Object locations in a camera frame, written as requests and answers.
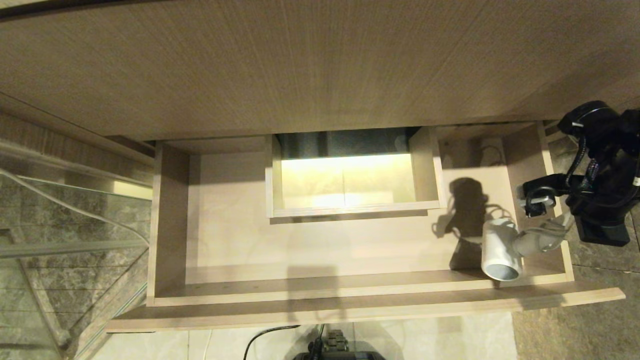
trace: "wood grain surface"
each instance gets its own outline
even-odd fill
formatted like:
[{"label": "wood grain surface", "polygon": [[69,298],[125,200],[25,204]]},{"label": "wood grain surface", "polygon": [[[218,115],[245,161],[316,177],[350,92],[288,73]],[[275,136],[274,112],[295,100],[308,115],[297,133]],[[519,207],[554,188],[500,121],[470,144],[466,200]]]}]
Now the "wood grain surface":
[{"label": "wood grain surface", "polygon": [[147,303],[184,285],[187,266],[189,155],[164,143],[156,147],[151,203]]},{"label": "wood grain surface", "polygon": [[567,282],[507,289],[307,299],[243,304],[139,307],[107,324],[107,332],[147,332],[284,324],[359,322],[523,311],[624,299],[618,288]]},{"label": "wood grain surface", "polygon": [[640,3],[142,1],[0,19],[0,93],[99,135],[557,119],[640,105]]},{"label": "wood grain surface", "polygon": [[[502,147],[499,138],[490,143]],[[459,163],[456,149],[467,150],[452,145],[445,162]],[[494,163],[496,154],[485,155],[484,163]],[[447,209],[427,216],[272,224],[264,215],[264,158],[263,152],[201,155],[199,163],[192,158],[200,175],[189,187],[188,284],[449,269],[458,239],[435,230],[451,219]],[[505,191],[511,188],[506,164],[484,163],[444,170],[445,188],[470,177],[492,204],[515,213]]]},{"label": "wood grain surface", "polygon": [[146,163],[81,142],[1,111],[0,151],[27,159],[27,163],[41,161],[82,174],[120,179],[143,186],[150,186],[153,181],[153,168]]}]

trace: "marble tile wall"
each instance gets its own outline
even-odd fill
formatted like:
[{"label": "marble tile wall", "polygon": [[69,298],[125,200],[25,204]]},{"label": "marble tile wall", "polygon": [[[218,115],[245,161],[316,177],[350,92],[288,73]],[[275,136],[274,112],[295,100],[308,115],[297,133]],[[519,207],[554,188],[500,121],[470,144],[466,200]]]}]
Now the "marble tile wall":
[{"label": "marble tile wall", "polygon": [[[0,231],[0,244],[12,241],[8,231]],[[0,359],[60,359],[17,260],[0,261]]]},{"label": "marble tile wall", "polygon": [[[41,190],[79,208],[112,218],[148,236],[150,201],[32,182]],[[18,243],[132,240],[125,229],[77,214],[13,181],[0,177],[0,230],[10,229]],[[111,250],[22,260],[58,345],[72,346],[85,314],[97,312],[105,293],[123,277],[146,248]],[[131,284],[140,287],[143,282]],[[110,299],[124,303],[126,299]]]}]

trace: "glass panel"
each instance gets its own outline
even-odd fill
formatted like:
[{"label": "glass panel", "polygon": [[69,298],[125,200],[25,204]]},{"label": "glass panel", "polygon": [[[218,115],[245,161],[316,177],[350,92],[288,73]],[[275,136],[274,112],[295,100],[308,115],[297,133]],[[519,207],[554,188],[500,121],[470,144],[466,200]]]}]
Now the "glass panel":
[{"label": "glass panel", "polygon": [[[0,230],[0,244],[12,243]],[[61,359],[19,260],[0,260],[0,359]]]},{"label": "glass panel", "polygon": [[[73,206],[133,227],[148,237],[149,200],[40,181],[28,180],[28,183]],[[75,213],[3,176],[0,176],[0,231],[5,245],[138,239],[126,229]],[[48,342],[31,345],[15,340],[3,344],[19,345],[20,349],[0,348],[0,351],[30,353],[26,357],[16,357],[14,353],[11,353],[13,357],[7,357],[9,353],[0,353],[0,359],[58,359],[57,348],[72,358],[80,353],[90,355],[85,350],[88,345],[94,348],[99,345],[101,337],[95,335],[100,334],[104,324],[131,297],[143,298],[143,292],[138,290],[147,278],[147,252],[146,247],[134,247],[3,261],[2,264],[14,268],[11,270],[14,276],[22,274],[22,286],[31,285],[25,289],[30,291],[30,302],[22,302],[25,308],[20,311],[32,311],[40,317],[42,333],[32,334]],[[2,277],[2,286],[5,282],[14,285],[19,282],[8,276]],[[6,299],[13,304],[19,294],[13,291],[0,297],[0,302]],[[0,325],[5,330],[4,322]],[[0,335],[0,339],[5,338],[11,337]],[[40,353],[56,357],[37,357],[45,356]]]}]

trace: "inner drawer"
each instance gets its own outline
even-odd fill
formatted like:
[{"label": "inner drawer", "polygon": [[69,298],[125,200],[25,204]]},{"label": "inner drawer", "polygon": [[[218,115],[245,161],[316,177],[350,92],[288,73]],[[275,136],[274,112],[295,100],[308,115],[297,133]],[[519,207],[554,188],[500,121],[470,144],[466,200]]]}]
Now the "inner drawer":
[{"label": "inner drawer", "polygon": [[[273,136],[161,144],[168,187],[157,188],[169,200],[154,208],[166,229],[151,254],[152,306],[495,287],[479,270],[482,225],[541,221],[515,208],[515,187],[547,173],[536,126],[495,133],[438,130],[446,207],[365,216],[267,217]],[[567,256],[525,259],[524,278],[509,286],[566,281]]]},{"label": "inner drawer", "polygon": [[269,218],[446,207],[434,129],[280,134],[266,147]]}]

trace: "black cable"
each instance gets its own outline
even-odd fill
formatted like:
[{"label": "black cable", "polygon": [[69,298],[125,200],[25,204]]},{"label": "black cable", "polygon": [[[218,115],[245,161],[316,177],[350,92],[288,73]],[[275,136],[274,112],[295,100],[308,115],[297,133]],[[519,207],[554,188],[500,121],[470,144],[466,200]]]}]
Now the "black cable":
[{"label": "black cable", "polygon": [[578,186],[578,190],[582,192],[589,189],[593,184],[593,181],[596,179],[599,170],[600,166],[598,165],[598,161],[596,159],[591,159],[589,166],[587,167],[587,172]]},{"label": "black cable", "polygon": [[271,329],[266,329],[264,331],[260,331],[256,336],[254,336],[249,341],[249,344],[246,345],[246,350],[244,351],[243,360],[246,360],[246,355],[249,354],[249,348],[251,347],[251,343],[253,343],[253,341],[256,340],[257,338],[259,338],[260,336],[265,335],[266,333],[271,332],[271,331],[295,329],[297,327],[300,327],[300,325],[288,325],[288,326],[272,327]]},{"label": "black cable", "polygon": [[322,357],[322,350],[323,350],[323,342],[322,342],[322,333],[324,332],[324,324],[322,324],[320,326],[320,334],[318,335],[318,337],[312,341],[309,346],[309,360],[320,360],[320,358]]},{"label": "black cable", "polygon": [[564,185],[567,189],[571,189],[571,175],[575,172],[575,169],[578,168],[582,158],[587,153],[587,138],[586,136],[582,136],[580,140],[578,140],[578,153],[575,155],[573,159],[573,163],[569,167],[569,171],[566,172],[566,177],[564,178]]}]

